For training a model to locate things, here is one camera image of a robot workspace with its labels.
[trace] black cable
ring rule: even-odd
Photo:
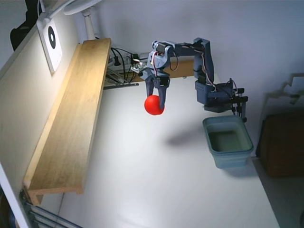
[[[124,58],[123,58],[122,54],[121,54],[118,50],[116,50],[115,48],[112,47],[111,50],[116,51],[116,52],[119,54],[120,58],[122,59],[122,62],[123,62],[123,78],[124,78],[124,80],[126,80],[126,78],[125,78],[125,64],[124,64]]]
[[[112,53],[113,53],[114,57],[117,57],[117,55],[115,54],[115,52],[113,51],[113,49],[112,49],[112,48],[111,48],[111,51],[112,51]]]
[[[135,72],[133,71],[133,75],[132,75],[132,78],[131,78],[131,80],[130,80],[130,83],[131,83],[135,78],[136,78],[136,74],[135,74]]]
[[[117,47],[113,47],[113,49],[117,49],[117,50],[121,50],[121,51],[124,51],[126,53],[129,53],[131,55],[134,55],[134,53],[130,52],[130,51],[127,51],[127,50],[124,50],[124,49],[121,49],[121,48],[117,48]]]
[[[216,87],[216,89],[217,90],[221,90],[221,91],[223,91],[225,94],[227,94],[227,96],[229,97],[229,98],[231,98],[232,97],[232,95],[230,95],[225,89],[223,89],[222,87],[217,87],[217,85],[215,85],[215,87]]]
[[[131,71],[131,67],[133,66],[133,64],[131,64],[130,65],[130,67],[129,67],[129,70],[128,70],[128,74],[127,74],[127,78],[128,78],[128,76],[129,76],[129,73],[130,73],[130,71]]]
[[[171,71],[175,71],[179,67],[179,58],[177,57],[175,51],[173,51],[173,53],[174,53],[174,55],[176,57],[177,63],[176,63],[176,67],[174,69],[172,69],[172,67],[171,67],[171,61],[170,61],[170,70]]]

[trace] wire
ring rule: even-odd
[[[133,75],[132,75],[132,78],[131,78],[131,80],[130,80],[130,83],[131,83],[135,78],[136,78],[136,74],[135,74],[135,72],[133,71]]]
[[[208,73],[207,73],[207,71],[206,71],[205,60],[204,60],[204,54],[202,54],[201,57],[202,57],[202,60],[203,60],[203,66],[204,66],[204,70],[205,70],[206,77],[207,77],[208,81],[210,82],[211,86],[214,87],[214,90],[213,90],[213,91],[216,92],[217,88],[216,88],[216,86],[213,84],[213,82],[211,82],[211,80],[210,80],[210,78],[209,78],[209,76],[208,76]]]
[[[155,77],[157,77],[157,70],[156,70],[156,67],[155,67],[155,56],[156,55],[158,55],[158,52],[154,51],[153,54],[152,54],[152,65],[153,65]]]
[[[113,48],[114,48],[114,49],[117,49],[117,50],[124,51],[124,52],[126,52],[126,53],[131,54],[131,55],[134,55],[134,53],[132,53],[132,52],[130,52],[130,51],[127,51],[127,50],[124,50],[124,49],[122,49],[122,48],[117,48],[117,47],[113,47]]]
[[[131,71],[131,67],[132,67],[132,66],[133,66],[133,64],[131,64],[130,67],[129,67],[128,74],[127,74],[127,78],[128,78],[128,76],[129,76],[129,73],[130,73],[130,71]]]
[[[122,59],[122,62],[123,62],[123,78],[124,78],[124,80],[126,80],[126,78],[125,78],[125,64],[124,64],[124,58],[123,58],[122,54],[121,54],[118,50],[116,50],[115,48],[112,47],[111,50],[116,51],[116,52],[119,54],[120,58]]]
[[[179,67],[179,58],[177,57],[175,51],[173,51],[173,53],[174,53],[174,55],[175,55],[175,57],[176,57],[177,64],[176,64],[176,67],[175,67],[174,69],[172,69],[172,67],[171,67],[171,61],[170,61],[170,70],[176,71],[177,68]]]
[[[117,55],[115,54],[115,52],[113,51],[113,49],[112,49],[112,48],[111,48],[111,51],[112,51],[112,53],[113,53],[114,57],[117,57]]]
[[[38,17],[38,18],[39,18],[39,15],[40,15],[40,14],[39,14],[39,3],[40,3],[40,0],[37,1],[37,17]]]
[[[238,87],[237,87],[237,84],[232,80],[234,86],[236,87],[236,90],[238,91]]]

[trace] wall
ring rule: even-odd
[[[154,40],[209,39],[220,80],[231,77],[246,89],[247,128],[254,143],[265,94],[280,89],[291,73],[304,72],[302,1],[107,0],[97,12],[95,30],[132,52],[150,52]]]
[[[78,44],[73,17],[59,13],[54,20],[63,55],[53,75],[36,27],[0,71],[0,184],[22,228],[22,180]],[[49,195],[42,205],[58,213],[61,199],[62,194]]]
[[[10,32],[25,21],[25,1],[0,1],[0,69],[14,52]]]

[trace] plastic container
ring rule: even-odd
[[[210,117],[203,121],[203,126],[216,167],[222,169],[246,165],[253,144],[240,117]]]

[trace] wooden board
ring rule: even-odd
[[[172,63],[172,68],[175,68],[176,62]],[[179,62],[179,67],[176,71],[170,70],[170,68],[166,68],[164,70],[168,74],[170,74],[170,78],[176,78],[176,77],[184,77],[184,76],[193,76],[193,60],[187,60],[187,61],[181,61]],[[140,77],[136,77],[134,82],[141,82],[143,81]]]
[[[78,54],[75,51],[69,79],[63,83],[24,179],[34,204],[40,203],[38,195],[83,193],[110,46],[110,39],[90,40]]]

